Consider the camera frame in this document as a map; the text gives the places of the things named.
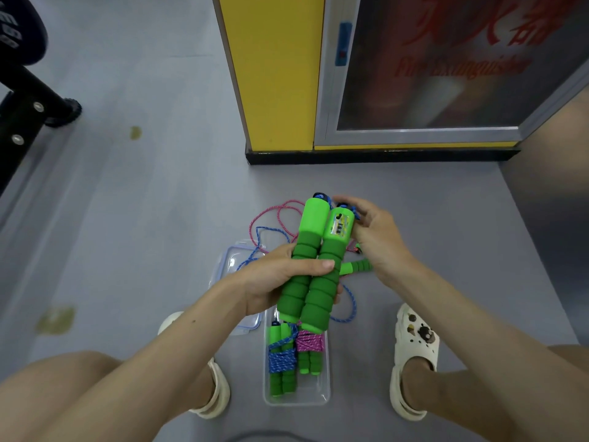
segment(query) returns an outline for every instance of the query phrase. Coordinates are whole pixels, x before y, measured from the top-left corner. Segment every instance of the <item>glass door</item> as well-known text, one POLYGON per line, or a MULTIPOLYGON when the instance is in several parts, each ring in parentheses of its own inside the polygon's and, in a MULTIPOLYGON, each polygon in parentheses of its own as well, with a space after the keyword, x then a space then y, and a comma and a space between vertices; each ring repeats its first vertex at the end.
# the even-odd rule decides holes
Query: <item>glass door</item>
POLYGON ((589 0, 326 0, 315 145, 525 138, 589 80, 589 0))

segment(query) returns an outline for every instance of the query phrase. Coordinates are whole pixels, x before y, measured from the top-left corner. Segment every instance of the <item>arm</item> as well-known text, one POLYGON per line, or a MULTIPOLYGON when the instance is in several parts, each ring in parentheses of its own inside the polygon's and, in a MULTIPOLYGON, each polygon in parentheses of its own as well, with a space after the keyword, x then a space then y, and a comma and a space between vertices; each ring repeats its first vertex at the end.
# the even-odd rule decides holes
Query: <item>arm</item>
POLYGON ((168 410, 245 315, 276 304, 297 274, 320 276, 333 260, 292 260, 284 245, 225 277, 154 341, 86 392, 37 442, 135 442, 153 439, 168 410))
POLYGON ((586 440, 589 375, 491 316, 417 261, 393 217, 365 200, 355 238, 379 279, 394 289, 489 388, 533 440, 586 440))

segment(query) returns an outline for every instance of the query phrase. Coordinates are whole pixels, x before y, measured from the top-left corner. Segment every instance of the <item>clear plastic box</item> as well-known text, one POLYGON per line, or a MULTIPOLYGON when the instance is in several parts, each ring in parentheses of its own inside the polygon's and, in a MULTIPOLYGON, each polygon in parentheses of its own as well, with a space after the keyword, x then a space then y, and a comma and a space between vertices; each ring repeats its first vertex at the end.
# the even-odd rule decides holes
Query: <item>clear plastic box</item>
POLYGON ((268 328, 274 320, 276 306, 269 308, 264 314, 264 382, 263 397, 269 406, 319 406, 325 405, 331 398, 331 378, 329 376, 329 343, 328 333, 324 332, 325 350, 323 351, 323 370, 319 375, 300 374, 297 372, 297 390, 292 394, 280 397, 270 395, 270 366, 268 360, 268 328))
MULTIPOLYGON (((237 267, 239 267, 240 263, 247 260, 254 249, 253 246, 244 243, 236 243, 227 248, 227 251, 221 254, 218 259, 217 266, 213 271, 213 276, 209 282, 209 288, 226 275, 237 271, 237 267)), ((245 335, 249 333, 249 331, 257 329, 260 325, 260 321, 261 313, 246 316, 239 322, 237 327, 233 329, 230 335, 245 335)))

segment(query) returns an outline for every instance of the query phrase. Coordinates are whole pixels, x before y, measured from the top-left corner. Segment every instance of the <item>gray wall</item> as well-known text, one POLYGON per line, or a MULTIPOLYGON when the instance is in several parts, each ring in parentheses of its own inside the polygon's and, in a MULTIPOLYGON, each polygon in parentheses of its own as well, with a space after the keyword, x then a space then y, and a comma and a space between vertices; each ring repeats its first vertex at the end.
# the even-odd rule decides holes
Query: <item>gray wall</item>
POLYGON ((589 87, 502 171, 579 341, 589 345, 589 87))

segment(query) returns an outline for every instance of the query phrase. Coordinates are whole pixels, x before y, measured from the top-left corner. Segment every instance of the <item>forearm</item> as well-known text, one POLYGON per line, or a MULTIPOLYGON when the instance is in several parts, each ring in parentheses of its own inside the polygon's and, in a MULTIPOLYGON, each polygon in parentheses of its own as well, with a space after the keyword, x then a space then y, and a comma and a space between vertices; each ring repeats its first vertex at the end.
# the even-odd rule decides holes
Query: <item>forearm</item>
POLYGON ((586 437, 589 376, 411 261, 390 285, 535 440, 586 437))
POLYGON ((173 325, 107 375, 37 440, 135 442, 153 439, 171 404, 244 315, 234 277, 215 284, 173 325))

